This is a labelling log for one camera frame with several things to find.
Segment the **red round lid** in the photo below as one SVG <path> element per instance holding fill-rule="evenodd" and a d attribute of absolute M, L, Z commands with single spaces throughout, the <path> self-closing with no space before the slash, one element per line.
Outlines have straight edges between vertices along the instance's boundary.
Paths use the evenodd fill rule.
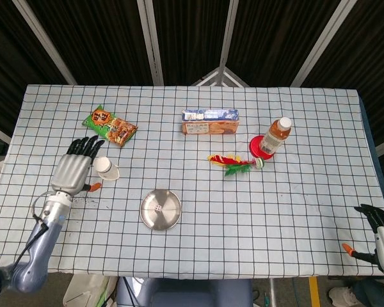
<path fill-rule="evenodd" d="M 273 154 L 267 154 L 266 152 L 263 152 L 261 149 L 260 149 L 260 143 L 262 141 L 262 139 L 264 138 L 263 135 L 259 135 L 259 136 L 256 136 L 254 137 L 251 141 L 250 141 L 250 144 L 249 144 L 249 150 L 250 150 L 250 153 L 254 156 L 254 157 L 260 157 L 264 160 L 268 160 L 270 158 L 273 157 Z"/>

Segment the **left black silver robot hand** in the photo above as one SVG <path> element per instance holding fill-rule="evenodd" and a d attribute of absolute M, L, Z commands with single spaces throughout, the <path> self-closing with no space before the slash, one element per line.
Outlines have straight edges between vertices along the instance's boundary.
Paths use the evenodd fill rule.
<path fill-rule="evenodd" d="M 95 192 L 102 187 L 100 182 L 87 184 L 86 178 L 100 147 L 105 143 L 98 136 L 75 139 L 69 146 L 56 168 L 51 180 L 55 192 L 75 196 L 82 191 Z"/>

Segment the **blue-grey robot torso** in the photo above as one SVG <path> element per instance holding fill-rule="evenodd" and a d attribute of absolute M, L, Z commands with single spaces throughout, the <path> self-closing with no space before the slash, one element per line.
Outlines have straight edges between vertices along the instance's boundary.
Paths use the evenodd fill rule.
<path fill-rule="evenodd" d="M 250 279 L 121 277 L 118 307 L 253 307 Z"/>

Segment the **colourful feather shuttlecock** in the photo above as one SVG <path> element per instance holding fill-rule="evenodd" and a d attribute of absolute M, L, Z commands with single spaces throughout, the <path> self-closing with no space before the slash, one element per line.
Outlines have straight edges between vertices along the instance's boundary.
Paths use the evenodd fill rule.
<path fill-rule="evenodd" d="M 238 173 L 247 173 L 252 169 L 262 169 L 264 167 L 264 160 L 261 157 L 256 157 L 252 160 L 241 160 L 238 156 L 222 156 L 210 155 L 207 160 L 221 166 L 225 170 L 225 176 L 232 176 Z"/>

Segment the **green snack bag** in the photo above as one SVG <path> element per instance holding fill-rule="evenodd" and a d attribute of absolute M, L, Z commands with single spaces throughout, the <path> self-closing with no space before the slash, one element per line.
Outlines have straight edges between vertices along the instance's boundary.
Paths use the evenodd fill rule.
<path fill-rule="evenodd" d="M 114 113 L 105 110 L 102 105 L 98 105 L 82 125 L 118 146 L 124 146 L 138 130 L 136 125 L 115 116 Z"/>

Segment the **white metal frame post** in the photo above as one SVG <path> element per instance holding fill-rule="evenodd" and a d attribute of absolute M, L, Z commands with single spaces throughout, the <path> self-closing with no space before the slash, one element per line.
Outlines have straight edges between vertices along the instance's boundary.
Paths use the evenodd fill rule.
<path fill-rule="evenodd" d="M 22 18 L 26 21 L 29 28 L 32 30 L 41 46 L 46 51 L 52 62 L 55 64 L 60 74 L 65 78 L 66 82 L 70 85 L 77 85 L 77 81 L 72 75 L 67 64 L 64 62 L 57 48 L 53 44 L 49 35 L 43 28 L 42 24 L 38 20 L 34 11 L 26 0 L 12 0 L 12 3 L 21 14 Z"/>
<path fill-rule="evenodd" d="M 159 52 L 153 0 L 137 0 L 141 27 L 154 86 L 163 86 L 163 69 Z"/>
<path fill-rule="evenodd" d="M 357 2 L 358 0 L 340 0 L 340 3 L 337 5 L 335 11 L 316 40 L 299 72 L 293 79 L 291 87 L 301 87 Z"/>
<path fill-rule="evenodd" d="M 236 14 L 237 14 L 237 8 L 239 5 L 239 0 L 230 0 L 229 6 L 228 6 L 228 15 L 227 20 L 225 24 L 225 33 L 223 36 L 223 44 L 221 48 L 221 55 L 220 55 L 220 65 L 218 69 L 218 79 L 216 84 L 218 86 L 221 86 L 223 83 L 225 68 L 228 60 L 228 54 L 230 50 L 230 44 L 232 41 L 233 31 L 234 31 L 234 24 L 236 21 Z"/>

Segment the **tea bottle with white cap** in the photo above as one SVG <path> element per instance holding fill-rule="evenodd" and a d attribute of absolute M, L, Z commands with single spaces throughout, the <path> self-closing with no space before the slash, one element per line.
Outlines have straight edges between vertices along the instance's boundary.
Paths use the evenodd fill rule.
<path fill-rule="evenodd" d="M 290 118 L 281 117 L 275 120 L 262 138 L 260 149 L 268 155 L 273 155 L 280 145 L 289 137 L 291 128 L 292 121 Z"/>

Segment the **orange cookie box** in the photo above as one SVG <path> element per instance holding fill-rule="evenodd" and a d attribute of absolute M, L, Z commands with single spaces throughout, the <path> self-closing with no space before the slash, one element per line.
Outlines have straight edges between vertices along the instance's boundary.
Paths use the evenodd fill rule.
<path fill-rule="evenodd" d="M 186 109 L 182 111 L 184 134 L 235 134 L 239 125 L 237 109 Z"/>

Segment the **silver metal plate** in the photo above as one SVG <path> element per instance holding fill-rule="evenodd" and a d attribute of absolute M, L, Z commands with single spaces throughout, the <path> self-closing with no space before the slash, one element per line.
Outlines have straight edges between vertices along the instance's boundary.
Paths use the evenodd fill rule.
<path fill-rule="evenodd" d="M 162 211 L 155 211 L 155 206 L 162 206 Z M 150 191 L 140 205 L 140 217 L 152 230 L 167 230 L 175 226 L 182 212 L 180 200 L 176 194 L 167 189 Z"/>

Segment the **white sneaker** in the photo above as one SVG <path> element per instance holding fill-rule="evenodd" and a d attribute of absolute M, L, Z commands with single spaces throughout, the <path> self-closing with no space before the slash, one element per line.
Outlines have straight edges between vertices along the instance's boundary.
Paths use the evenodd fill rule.
<path fill-rule="evenodd" d="M 328 297 L 334 307 L 352 307 L 359 303 L 350 287 L 334 287 L 329 290 Z"/>

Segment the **light blue checked tablecloth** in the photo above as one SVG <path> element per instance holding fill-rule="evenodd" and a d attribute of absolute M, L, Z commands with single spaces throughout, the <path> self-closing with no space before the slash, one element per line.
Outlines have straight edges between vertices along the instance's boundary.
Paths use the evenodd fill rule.
<path fill-rule="evenodd" d="M 30 85 L 0 176 L 0 266 L 14 262 L 42 193 L 70 143 L 91 137 L 83 120 L 98 106 L 137 125 L 124 146 L 99 155 L 120 178 L 74 197 L 50 271 L 165 278 L 369 276 L 377 267 L 348 256 L 375 242 L 354 207 L 384 207 L 355 90 L 187 86 Z M 186 109 L 237 109 L 235 134 L 184 134 Z M 289 137 L 262 169 L 225 176 L 210 155 L 252 160 L 250 141 L 275 120 Z M 140 217 L 155 189 L 177 195 L 178 223 L 163 231 Z"/>

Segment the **white triangular frame brace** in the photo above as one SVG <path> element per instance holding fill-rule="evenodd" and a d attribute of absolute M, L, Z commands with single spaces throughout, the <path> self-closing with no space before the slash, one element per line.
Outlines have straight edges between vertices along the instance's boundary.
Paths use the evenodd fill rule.
<path fill-rule="evenodd" d="M 246 82 L 227 67 L 225 67 L 222 75 L 220 75 L 219 68 L 216 68 L 207 75 L 201 77 L 193 83 L 192 86 L 249 87 Z"/>

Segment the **white paper cup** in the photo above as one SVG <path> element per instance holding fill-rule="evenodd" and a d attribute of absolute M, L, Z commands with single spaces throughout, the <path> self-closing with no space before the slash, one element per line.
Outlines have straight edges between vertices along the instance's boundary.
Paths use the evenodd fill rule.
<path fill-rule="evenodd" d="M 113 164 L 107 157 L 96 157 L 93 161 L 93 167 L 103 180 L 115 181 L 120 178 L 118 166 Z"/>

